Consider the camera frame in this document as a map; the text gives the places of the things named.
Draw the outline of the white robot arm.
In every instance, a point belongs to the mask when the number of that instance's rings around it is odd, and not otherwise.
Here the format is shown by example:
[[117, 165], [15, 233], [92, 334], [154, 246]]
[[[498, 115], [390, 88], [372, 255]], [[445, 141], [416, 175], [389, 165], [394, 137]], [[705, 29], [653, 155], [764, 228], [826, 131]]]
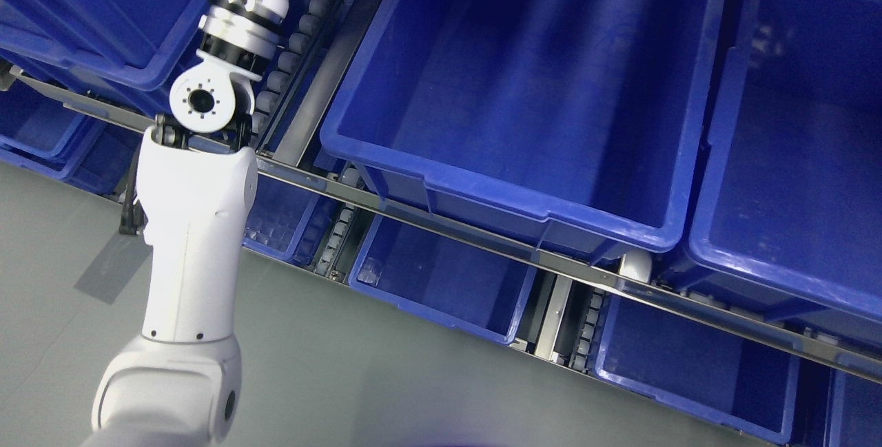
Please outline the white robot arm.
[[111, 360], [85, 446], [212, 446], [242, 391], [234, 299], [258, 186], [253, 86], [273, 60], [289, 0], [214, 0], [198, 64], [176, 77], [171, 114], [144, 132], [136, 165], [152, 248], [141, 334]]

